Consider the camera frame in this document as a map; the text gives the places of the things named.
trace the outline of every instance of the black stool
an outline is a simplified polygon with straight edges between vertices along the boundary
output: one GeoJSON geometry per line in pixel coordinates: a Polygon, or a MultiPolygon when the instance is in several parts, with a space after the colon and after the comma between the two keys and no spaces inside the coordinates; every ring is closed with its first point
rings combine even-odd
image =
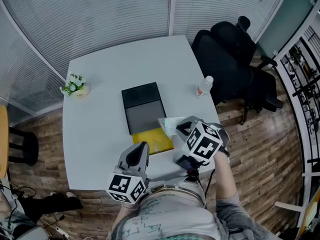
{"type": "Polygon", "coordinates": [[[9,155],[9,162],[23,163],[34,166],[38,160],[39,155],[39,145],[36,135],[32,132],[24,132],[12,127],[9,127],[9,132],[11,134],[23,137],[22,145],[17,145],[9,142],[9,148],[21,150],[23,157],[15,157],[9,155]]]}

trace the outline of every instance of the person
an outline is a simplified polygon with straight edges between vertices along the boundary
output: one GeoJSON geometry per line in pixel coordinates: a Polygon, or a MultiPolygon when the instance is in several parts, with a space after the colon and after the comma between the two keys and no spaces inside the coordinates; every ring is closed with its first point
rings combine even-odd
{"type": "Polygon", "coordinates": [[[81,201],[72,193],[66,196],[51,192],[43,199],[23,197],[23,193],[12,194],[15,207],[12,209],[6,196],[0,190],[0,239],[14,240],[35,228],[44,214],[82,209],[81,201]]]}
{"type": "Polygon", "coordinates": [[[227,156],[214,156],[216,214],[198,182],[166,182],[136,205],[123,204],[108,240],[276,240],[241,206],[227,156]]]}

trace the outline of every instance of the chair armrest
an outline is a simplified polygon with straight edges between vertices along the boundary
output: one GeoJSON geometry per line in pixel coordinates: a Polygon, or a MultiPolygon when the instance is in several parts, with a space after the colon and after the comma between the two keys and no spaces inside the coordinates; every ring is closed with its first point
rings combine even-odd
{"type": "Polygon", "coordinates": [[[281,100],[279,100],[277,98],[274,98],[274,97],[272,97],[272,96],[270,96],[268,94],[265,96],[265,100],[269,104],[271,104],[271,105],[273,105],[273,106],[275,106],[276,108],[279,108],[279,109],[282,109],[282,107],[284,106],[284,103],[281,100]]]}
{"type": "Polygon", "coordinates": [[[261,60],[264,62],[267,62],[268,64],[271,64],[272,66],[275,66],[275,67],[278,66],[278,63],[276,63],[275,60],[273,60],[272,58],[269,58],[268,56],[261,55],[261,60]]]}

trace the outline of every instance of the window blinds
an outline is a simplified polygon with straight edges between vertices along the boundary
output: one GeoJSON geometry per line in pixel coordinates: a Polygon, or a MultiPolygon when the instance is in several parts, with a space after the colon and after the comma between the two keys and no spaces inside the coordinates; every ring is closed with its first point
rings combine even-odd
{"type": "Polygon", "coordinates": [[[222,21],[236,24],[239,16],[251,21],[248,33],[254,40],[267,23],[279,0],[176,0],[173,35],[193,42],[200,30],[222,21]]]}
{"type": "Polygon", "coordinates": [[[4,2],[22,31],[63,76],[72,59],[168,33],[169,0],[4,2]]]}
{"type": "Polygon", "coordinates": [[[32,114],[63,101],[64,82],[40,60],[0,8],[0,97],[32,114]]]}

